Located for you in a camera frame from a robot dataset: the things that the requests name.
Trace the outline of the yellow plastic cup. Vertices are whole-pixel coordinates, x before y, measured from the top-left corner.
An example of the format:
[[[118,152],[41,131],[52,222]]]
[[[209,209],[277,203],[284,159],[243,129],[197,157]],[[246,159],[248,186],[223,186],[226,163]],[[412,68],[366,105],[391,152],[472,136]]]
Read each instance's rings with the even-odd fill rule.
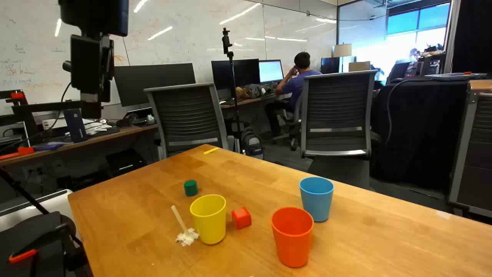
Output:
[[[204,194],[189,205],[195,231],[204,245],[217,245],[226,237],[226,199]]]

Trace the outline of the grey office chair left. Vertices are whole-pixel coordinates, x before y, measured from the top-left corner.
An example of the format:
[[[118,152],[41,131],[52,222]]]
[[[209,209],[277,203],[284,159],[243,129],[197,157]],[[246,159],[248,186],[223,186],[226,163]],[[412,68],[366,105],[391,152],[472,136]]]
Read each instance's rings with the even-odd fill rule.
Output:
[[[212,83],[145,88],[161,139],[161,160],[181,151],[228,148],[228,131]]]

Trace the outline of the grey office chair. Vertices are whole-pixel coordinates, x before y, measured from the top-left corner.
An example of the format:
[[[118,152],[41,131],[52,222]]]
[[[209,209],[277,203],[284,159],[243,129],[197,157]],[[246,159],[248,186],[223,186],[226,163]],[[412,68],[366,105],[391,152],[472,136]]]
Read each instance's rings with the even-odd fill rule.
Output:
[[[371,154],[374,80],[374,69],[304,79],[300,126],[304,157]]]
[[[228,148],[228,131],[212,83],[145,88],[161,139],[161,160],[181,151]]]

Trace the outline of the seated person in blue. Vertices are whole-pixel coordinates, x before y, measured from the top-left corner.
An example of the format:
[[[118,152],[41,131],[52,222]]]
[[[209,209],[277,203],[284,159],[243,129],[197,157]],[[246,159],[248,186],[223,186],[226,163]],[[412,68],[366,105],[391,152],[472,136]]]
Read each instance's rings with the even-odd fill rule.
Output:
[[[264,106],[264,112],[268,116],[271,132],[274,137],[280,134],[280,123],[277,119],[277,112],[281,109],[295,111],[297,100],[303,94],[304,79],[307,76],[318,76],[318,71],[311,68],[311,54],[298,52],[294,57],[294,66],[284,76],[284,79],[274,89],[275,94],[289,94],[287,100],[274,100]]]

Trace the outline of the lit computer monitor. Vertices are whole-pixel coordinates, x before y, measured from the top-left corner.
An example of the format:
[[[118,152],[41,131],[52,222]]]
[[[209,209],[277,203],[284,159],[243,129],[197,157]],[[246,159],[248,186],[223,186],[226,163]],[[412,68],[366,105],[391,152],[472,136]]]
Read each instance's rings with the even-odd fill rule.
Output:
[[[280,60],[260,60],[258,62],[260,82],[280,82],[283,79],[283,66]]]

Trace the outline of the green cylinder block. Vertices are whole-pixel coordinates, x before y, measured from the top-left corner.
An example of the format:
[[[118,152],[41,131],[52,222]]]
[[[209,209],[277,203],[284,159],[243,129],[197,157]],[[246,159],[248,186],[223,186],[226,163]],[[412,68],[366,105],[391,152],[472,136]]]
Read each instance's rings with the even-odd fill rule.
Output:
[[[195,180],[186,180],[184,182],[184,194],[188,197],[197,196],[198,194],[198,186]]]

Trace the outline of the red cube block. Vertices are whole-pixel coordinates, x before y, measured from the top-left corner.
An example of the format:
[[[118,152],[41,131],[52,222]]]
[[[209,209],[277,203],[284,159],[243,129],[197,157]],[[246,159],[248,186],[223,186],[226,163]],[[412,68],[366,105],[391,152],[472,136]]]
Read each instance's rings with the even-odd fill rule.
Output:
[[[252,223],[252,217],[246,208],[237,208],[232,211],[232,222],[237,229],[241,229]]]

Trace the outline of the blue plastic cup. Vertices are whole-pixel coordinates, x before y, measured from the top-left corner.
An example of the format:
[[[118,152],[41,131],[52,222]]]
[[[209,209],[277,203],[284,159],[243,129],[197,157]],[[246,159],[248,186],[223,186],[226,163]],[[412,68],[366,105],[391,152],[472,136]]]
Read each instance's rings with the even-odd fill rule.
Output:
[[[331,214],[334,183],[321,177],[306,177],[300,182],[303,208],[317,223],[326,222]]]

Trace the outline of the grey office chair right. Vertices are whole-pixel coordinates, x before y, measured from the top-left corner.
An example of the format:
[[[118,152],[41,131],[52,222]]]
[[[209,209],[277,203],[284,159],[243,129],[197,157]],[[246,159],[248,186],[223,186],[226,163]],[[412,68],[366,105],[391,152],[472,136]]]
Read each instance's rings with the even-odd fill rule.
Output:
[[[374,80],[374,69],[304,79],[300,126],[304,157],[371,154]]]

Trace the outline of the orange plastic cup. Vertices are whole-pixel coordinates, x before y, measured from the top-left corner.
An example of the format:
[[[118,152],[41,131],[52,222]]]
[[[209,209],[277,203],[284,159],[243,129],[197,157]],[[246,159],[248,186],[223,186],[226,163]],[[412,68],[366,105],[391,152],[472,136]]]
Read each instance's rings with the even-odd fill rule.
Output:
[[[271,226],[280,262],[291,268],[306,266],[312,245],[312,216],[301,208],[280,208],[272,214]]]

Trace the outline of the black tripod stand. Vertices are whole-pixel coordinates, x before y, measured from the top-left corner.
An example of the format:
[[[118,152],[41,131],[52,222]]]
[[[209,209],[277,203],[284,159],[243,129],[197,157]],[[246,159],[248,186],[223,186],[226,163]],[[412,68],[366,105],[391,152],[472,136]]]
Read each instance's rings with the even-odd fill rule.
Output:
[[[237,94],[235,94],[235,68],[234,68],[234,51],[231,39],[229,39],[229,29],[223,28],[221,29],[221,46],[223,46],[223,54],[228,57],[229,60],[229,72],[231,72],[231,94],[232,94],[232,100],[234,100],[234,122],[235,122],[235,129],[237,129],[237,140],[238,140],[238,151],[243,151],[243,143],[241,143],[241,122],[240,122],[240,112],[238,112],[238,100],[237,100]]]

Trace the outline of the white plastic stick piece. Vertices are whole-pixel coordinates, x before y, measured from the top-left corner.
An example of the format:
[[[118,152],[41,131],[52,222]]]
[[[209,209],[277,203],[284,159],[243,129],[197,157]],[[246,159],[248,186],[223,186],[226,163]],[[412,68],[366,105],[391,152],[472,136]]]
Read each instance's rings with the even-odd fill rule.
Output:
[[[180,234],[175,237],[175,240],[181,245],[181,246],[191,246],[197,239],[198,239],[198,234],[195,233],[194,228],[188,228],[177,209],[175,205],[171,206],[171,211],[175,217],[175,220],[178,222],[181,231]]]

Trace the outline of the black computer monitor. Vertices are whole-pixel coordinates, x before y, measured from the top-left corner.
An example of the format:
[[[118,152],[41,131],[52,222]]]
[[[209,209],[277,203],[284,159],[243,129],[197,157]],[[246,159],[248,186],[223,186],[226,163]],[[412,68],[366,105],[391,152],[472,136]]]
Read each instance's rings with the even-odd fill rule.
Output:
[[[114,77],[123,106],[148,105],[145,88],[195,82],[191,63],[115,66]]]

